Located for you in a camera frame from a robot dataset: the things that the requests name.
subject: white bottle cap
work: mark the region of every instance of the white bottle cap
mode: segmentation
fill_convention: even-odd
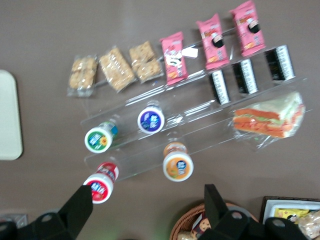
[[[137,119],[139,129],[146,134],[155,134],[161,131],[165,125],[165,115],[161,108],[155,105],[143,109]]]
[[[164,158],[162,169],[167,179],[182,182],[192,175],[194,163],[185,152],[174,151]]]
[[[83,185],[91,186],[92,203],[102,204],[107,201],[112,191],[114,190],[114,184],[112,180],[101,173],[92,174]]]
[[[86,148],[95,153],[100,154],[110,148],[113,141],[113,134],[103,127],[94,127],[87,132],[84,137]]]

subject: brown surface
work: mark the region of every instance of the brown surface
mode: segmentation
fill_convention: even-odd
[[[196,20],[216,12],[223,20],[242,2],[0,1],[0,69],[17,80],[24,147],[18,160],[0,162],[1,212],[34,220],[61,207],[91,173],[83,160],[85,111],[79,99],[66,97],[75,55],[102,55],[115,44],[128,50],[178,31],[187,45],[199,39]],[[204,184],[215,184],[223,198],[256,217],[266,195],[320,197],[320,1],[255,3],[266,44],[287,44],[296,75],[309,79],[304,99],[313,111],[296,136],[259,153],[236,142],[197,153],[185,182],[170,182],[160,167],[121,181],[106,203],[94,206],[78,239],[168,239],[187,207],[203,198]],[[132,87],[109,101],[119,104],[137,92]]]

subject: green label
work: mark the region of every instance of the green label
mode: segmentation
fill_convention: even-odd
[[[93,131],[89,134],[87,142],[93,150],[103,150],[108,143],[107,137],[99,131]]]

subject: sandwich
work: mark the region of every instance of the sandwich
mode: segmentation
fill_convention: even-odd
[[[294,135],[298,130],[305,109],[301,95],[294,91],[236,110],[233,126],[245,132],[286,138]]]

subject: wicker basket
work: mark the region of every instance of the wicker basket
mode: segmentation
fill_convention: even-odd
[[[170,240],[178,240],[178,233],[180,231],[190,232],[192,230],[192,225],[195,223],[199,214],[205,211],[205,204],[202,203],[194,208],[190,209],[186,214],[184,214],[174,225]]]

